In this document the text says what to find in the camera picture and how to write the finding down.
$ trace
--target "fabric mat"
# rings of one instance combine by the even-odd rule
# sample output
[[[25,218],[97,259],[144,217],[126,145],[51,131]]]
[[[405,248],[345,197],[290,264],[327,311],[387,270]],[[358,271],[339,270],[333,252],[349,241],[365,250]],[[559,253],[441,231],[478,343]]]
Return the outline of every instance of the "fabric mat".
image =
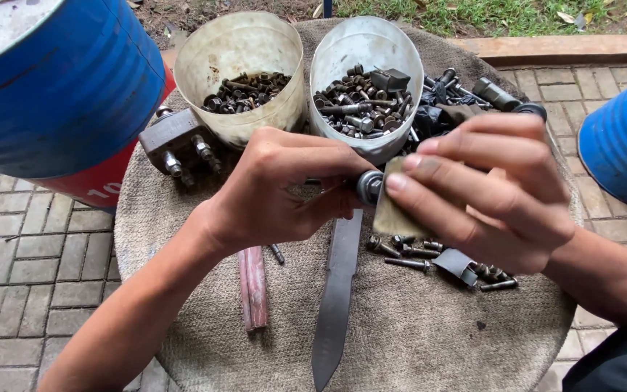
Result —
[[[341,20],[295,24],[308,66],[318,42]],[[448,41],[402,27],[425,71],[457,69],[466,86],[486,76],[525,98],[488,64]],[[187,107],[175,91],[174,110]],[[554,149],[572,191],[570,217],[582,225],[573,177]],[[115,246],[123,280],[171,238],[191,210],[218,184],[190,195],[160,174],[137,144],[117,209]],[[297,190],[311,197],[312,187]],[[574,302],[542,275],[522,277],[518,290],[481,293],[450,284],[435,272],[384,264],[364,250],[371,234],[364,217],[345,352],[327,391],[533,391],[565,339]],[[266,248],[269,326],[243,330],[236,255],[196,288],[170,327],[157,357],[186,392],[314,391],[311,343],[325,282],[332,222],[308,241],[281,244],[286,265]]]

